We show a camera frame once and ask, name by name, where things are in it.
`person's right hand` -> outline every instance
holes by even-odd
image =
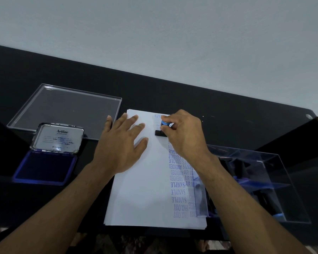
[[[187,111],[179,110],[170,116],[161,116],[162,121],[174,123],[172,127],[161,126],[160,129],[169,138],[175,151],[193,167],[198,161],[213,157],[207,148],[199,118]]]

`wall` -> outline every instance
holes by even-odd
[[[318,115],[318,0],[0,0],[0,45]]]

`hand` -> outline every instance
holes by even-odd
[[[175,151],[193,167],[206,156],[213,156],[207,148],[199,118],[179,110],[170,116],[161,116],[161,119],[167,123],[174,123],[172,127],[161,126],[160,129],[169,138]]]
[[[111,128],[112,118],[108,116],[90,165],[107,170],[111,176],[133,166],[148,143],[148,138],[144,138],[134,148],[134,140],[145,128],[145,124],[141,123],[129,130],[137,119],[137,115],[127,119],[127,113],[124,113]]]

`white paper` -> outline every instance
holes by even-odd
[[[127,115],[139,115],[136,124],[146,124],[135,144],[148,137],[148,146],[133,167],[115,175],[105,224],[204,229],[206,219],[195,214],[191,167],[174,156],[167,137],[154,135],[161,114],[128,110]]]

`blue stamp handle top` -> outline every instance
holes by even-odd
[[[164,121],[161,121],[161,125],[170,126],[170,123],[166,123],[166,122],[164,122]]]

